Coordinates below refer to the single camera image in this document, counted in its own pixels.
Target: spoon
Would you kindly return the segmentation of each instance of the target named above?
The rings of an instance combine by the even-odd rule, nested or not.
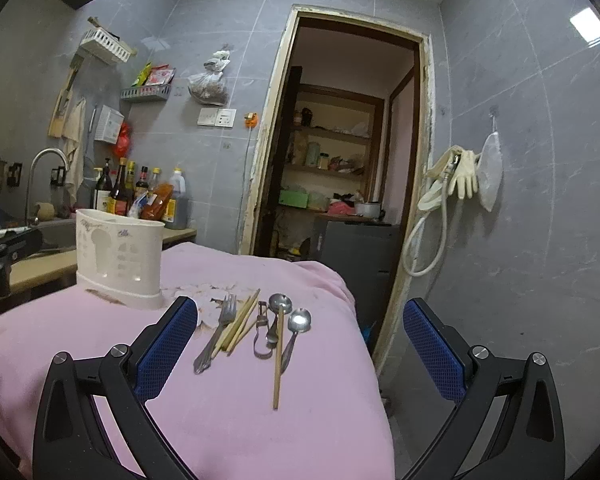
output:
[[[288,328],[294,334],[286,344],[285,351],[282,353],[282,373],[285,372],[286,367],[289,366],[291,361],[291,352],[294,351],[294,344],[296,343],[296,337],[298,334],[307,332],[311,328],[311,313],[304,308],[297,308],[289,316]]]
[[[267,332],[267,345],[270,348],[275,347],[278,344],[278,332],[277,332],[277,326],[278,326],[278,311],[280,310],[280,307],[282,307],[283,312],[285,314],[289,314],[293,307],[291,306],[291,300],[285,296],[284,294],[272,294],[272,296],[269,298],[269,310],[271,310],[272,312],[275,312],[276,314],[276,318],[273,321],[273,324],[271,325],[271,327],[269,328],[269,331]]]

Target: faucet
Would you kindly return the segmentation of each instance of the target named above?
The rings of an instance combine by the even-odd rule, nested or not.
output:
[[[33,219],[29,218],[29,192],[31,191],[31,183],[33,181],[33,172],[36,169],[36,164],[38,163],[40,158],[42,158],[42,156],[46,155],[47,153],[55,153],[57,156],[59,156],[62,159],[62,162],[64,163],[64,167],[66,169],[69,168],[69,161],[66,160],[66,155],[61,150],[58,150],[57,148],[45,148],[44,150],[39,152],[33,158],[33,161],[31,162],[31,168],[29,170],[29,179],[27,180],[27,194],[24,199],[24,225],[26,225],[26,226],[30,226],[31,224],[38,225],[38,218],[33,218]]]

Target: beige towel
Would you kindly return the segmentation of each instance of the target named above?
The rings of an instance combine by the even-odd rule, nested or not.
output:
[[[62,151],[69,161],[64,187],[71,197],[72,205],[76,202],[78,188],[82,184],[84,169],[84,143],[82,142],[82,135],[84,133],[84,109],[86,102],[87,99],[83,97],[75,105],[62,131],[62,136],[65,139]]]

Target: silver screw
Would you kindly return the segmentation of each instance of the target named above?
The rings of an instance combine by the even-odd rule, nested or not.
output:
[[[546,362],[546,357],[544,357],[540,352],[536,352],[533,354],[532,359],[537,365],[543,365]]]
[[[489,351],[484,346],[474,346],[473,353],[477,359],[486,359],[489,356]]]
[[[126,354],[126,351],[127,351],[126,345],[115,345],[111,349],[110,354],[113,355],[113,357],[122,357],[124,354]]]
[[[58,352],[54,355],[54,363],[57,365],[61,365],[66,361],[66,352]]]

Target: green box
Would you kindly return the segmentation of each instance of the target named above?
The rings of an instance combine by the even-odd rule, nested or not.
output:
[[[306,206],[309,203],[309,194],[302,193],[300,191],[282,190],[280,191],[280,198],[278,199],[278,203],[282,205],[290,205],[293,207],[306,209]]]

